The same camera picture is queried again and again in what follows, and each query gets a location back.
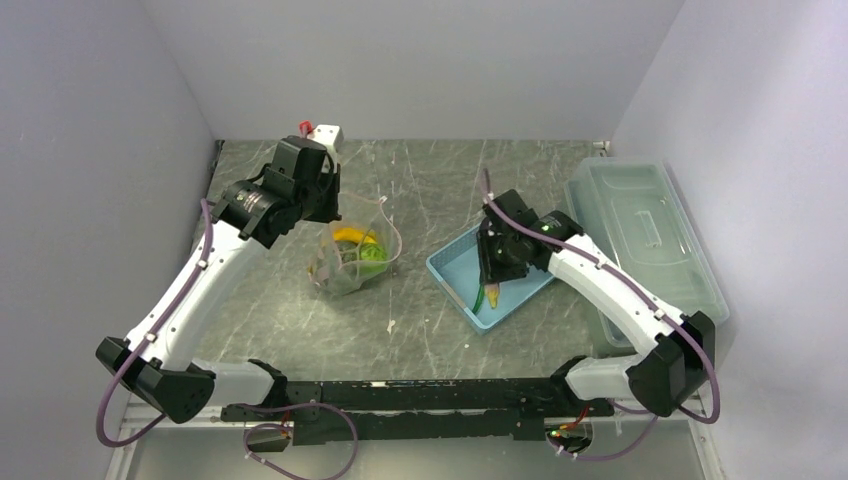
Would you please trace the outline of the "purple eggplant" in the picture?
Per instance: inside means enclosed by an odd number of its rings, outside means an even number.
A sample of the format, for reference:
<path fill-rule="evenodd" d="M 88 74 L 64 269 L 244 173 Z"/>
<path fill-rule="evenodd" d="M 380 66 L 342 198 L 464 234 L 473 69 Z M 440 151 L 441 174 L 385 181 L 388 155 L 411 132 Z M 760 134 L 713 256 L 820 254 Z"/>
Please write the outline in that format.
<path fill-rule="evenodd" d="M 498 283 L 487 283 L 483 287 L 483 292 L 491 309 L 496 309 L 500 296 L 500 285 Z"/>

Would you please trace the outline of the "clear zip top bag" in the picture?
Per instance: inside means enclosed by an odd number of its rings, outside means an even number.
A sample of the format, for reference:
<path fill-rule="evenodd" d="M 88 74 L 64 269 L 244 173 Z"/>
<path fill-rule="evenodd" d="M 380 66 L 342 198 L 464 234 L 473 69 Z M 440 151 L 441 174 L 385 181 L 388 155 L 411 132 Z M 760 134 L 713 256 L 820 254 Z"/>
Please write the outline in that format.
<path fill-rule="evenodd" d="M 388 197 L 339 194 L 341 218 L 326 225 L 307 273 L 310 282 L 331 295 L 359 290 L 382 275 L 402 251 L 402 237 L 386 210 Z"/>

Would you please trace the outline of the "green lime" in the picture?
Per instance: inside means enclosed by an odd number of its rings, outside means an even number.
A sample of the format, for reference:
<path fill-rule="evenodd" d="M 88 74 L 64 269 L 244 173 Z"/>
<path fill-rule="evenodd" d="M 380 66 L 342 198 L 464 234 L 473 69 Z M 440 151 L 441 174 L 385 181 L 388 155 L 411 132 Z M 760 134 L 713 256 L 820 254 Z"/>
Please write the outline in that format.
<path fill-rule="evenodd" d="M 363 244 L 360 249 L 361 277 L 373 277 L 384 272 L 388 265 L 388 254 L 380 244 Z"/>

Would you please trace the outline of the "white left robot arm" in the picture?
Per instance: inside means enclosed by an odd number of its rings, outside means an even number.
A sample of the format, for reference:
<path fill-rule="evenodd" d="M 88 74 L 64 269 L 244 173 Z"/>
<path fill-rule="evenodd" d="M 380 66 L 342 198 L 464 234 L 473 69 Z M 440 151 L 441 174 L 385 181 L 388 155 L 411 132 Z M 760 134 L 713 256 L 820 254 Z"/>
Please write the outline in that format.
<path fill-rule="evenodd" d="M 204 216 L 202 240 L 148 316 L 97 347 L 121 385 L 175 423 L 239 403 L 264 420 L 285 411 L 278 370 L 261 361 L 202 361 L 195 352 L 223 302 L 278 238 L 300 221 L 339 219 L 342 142 L 334 125 L 283 138 L 259 174 L 223 190 Z"/>

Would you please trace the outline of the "yellow banana bunch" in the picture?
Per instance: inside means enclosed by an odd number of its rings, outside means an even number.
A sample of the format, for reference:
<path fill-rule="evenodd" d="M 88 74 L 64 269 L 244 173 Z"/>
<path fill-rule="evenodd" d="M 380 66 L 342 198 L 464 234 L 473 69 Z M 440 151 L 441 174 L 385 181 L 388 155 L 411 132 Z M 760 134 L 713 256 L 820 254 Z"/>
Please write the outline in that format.
<path fill-rule="evenodd" d="M 376 235 L 353 227 L 342 227 L 332 231 L 336 242 L 351 242 L 355 244 L 377 244 Z"/>

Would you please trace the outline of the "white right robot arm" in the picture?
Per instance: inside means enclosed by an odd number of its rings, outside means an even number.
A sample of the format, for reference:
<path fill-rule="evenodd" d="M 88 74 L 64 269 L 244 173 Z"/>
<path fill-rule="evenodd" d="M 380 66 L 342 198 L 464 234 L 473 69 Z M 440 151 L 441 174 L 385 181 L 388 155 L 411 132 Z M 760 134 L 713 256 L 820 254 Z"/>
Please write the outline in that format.
<path fill-rule="evenodd" d="M 567 214 L 537 218 L 516 191 L 482 187 L 484 210 L 503 238 L 505 253 L 570 285 L 625 334 L 630 356 L 586 357 L 566 364 L 551 388 L 557 411 L 574 415 L 589 400 L 630 399 L 660 417 L 676 411 L 703 423 L 718 420 L 720 387 L 714 365 L 715 324 L 705 313 L 683 312 L 639 284 L 606 256 Z"/>

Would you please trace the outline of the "green netted melon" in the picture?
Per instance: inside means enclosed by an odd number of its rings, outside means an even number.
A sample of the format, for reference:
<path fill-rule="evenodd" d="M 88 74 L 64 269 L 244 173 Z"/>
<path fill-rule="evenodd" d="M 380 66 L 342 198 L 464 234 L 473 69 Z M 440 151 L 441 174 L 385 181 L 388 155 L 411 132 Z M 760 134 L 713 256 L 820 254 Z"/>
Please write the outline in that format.
<path fill-rule="evenodd" d="M 351 242 L 334 242 L 336 248 L 335 256 L 331 258 L 333 271 L 345 272 L 353 275 L 358 271 L 360 265 L 360 244 Z"/>

